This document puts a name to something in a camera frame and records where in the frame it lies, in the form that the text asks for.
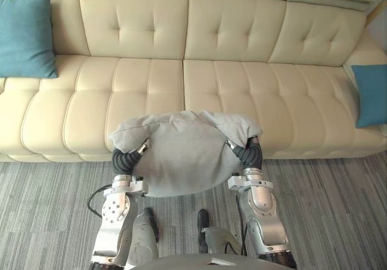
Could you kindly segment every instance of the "gray cloth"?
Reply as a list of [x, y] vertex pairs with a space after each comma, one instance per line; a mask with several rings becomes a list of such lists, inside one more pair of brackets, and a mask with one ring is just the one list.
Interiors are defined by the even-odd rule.
[[165, 197], [219, 185], [241, 169], [225, 140], [244, 147], [248, 138], [261, 134], [261, 128], [243, 115], [183, 111], [130, 119], [109, 138], [122, 152], [132, 152], [150, 138], [134, 174], [144, 177], [148, 196]]

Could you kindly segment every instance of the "black flexible joint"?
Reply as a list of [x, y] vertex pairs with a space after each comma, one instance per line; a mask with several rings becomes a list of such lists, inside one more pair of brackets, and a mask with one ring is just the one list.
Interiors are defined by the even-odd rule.
[[141, 159], [141, 154], [137, 151], [123, 153], [119, 149], [113, 150], [111, 162], [116, 175], [132, 175], [135, 165]]
[[110, 264], [91, 263], [89, 270], [123, 270], [123, 267]]
[[292, 269], [297, 269], [296, 261], [290, 251], [261, 254], [258, 256], [258, 259], [280, 264]]
[[247, 147], [236, 146], [232, 151], [243, 162], [243, 167], [262, 169], [262, 150], [261, 145], [256, 142], [256, 138], [249, 138]]

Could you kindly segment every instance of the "tufted sofa back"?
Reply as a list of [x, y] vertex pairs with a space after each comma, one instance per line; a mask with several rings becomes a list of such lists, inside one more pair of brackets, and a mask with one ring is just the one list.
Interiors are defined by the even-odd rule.
[[341, 66], [360, 11], [280, 0], [189, 0], [185, 59]]
[[80, 0], [92, 56], [182, 59], [188, 0]]
[[361, 11], [282, 0], [51, 0], [54, 51], [341, 66]]

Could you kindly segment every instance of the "teal pillow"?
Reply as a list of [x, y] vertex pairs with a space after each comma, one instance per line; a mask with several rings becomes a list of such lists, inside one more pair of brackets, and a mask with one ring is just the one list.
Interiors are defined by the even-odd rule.
[[58, 77], [50, 16], [50, 0], [0, 0], [0, 77]]
[[387, 65], [352, 66], [360, 94], [356, 127], [387, 123]]

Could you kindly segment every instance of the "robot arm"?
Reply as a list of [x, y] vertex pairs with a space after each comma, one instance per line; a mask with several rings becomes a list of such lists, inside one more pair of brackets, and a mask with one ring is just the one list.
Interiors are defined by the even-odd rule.
[[112, 164], [116, 176], [112, 187], [103, 192], [102, 224], [94, 244], [89, 270], [122, 270], [128, 259], [134, 219], [135, 198], [148, 192], [147, 185], [133, 176], [133, 169], [149, 147], [146, 140], [131, 153], [113, 151]]
[[244, 164], [242, 176], [232, 176], [228, 184], [239, 193], [257, 257], [296, 269], [284, 226], [277, 215], [273, 184], [265, 180], [261, 171], [262, 150], [258, 137], [250, 138], [246, 148], [230, 140], [226, 144]]

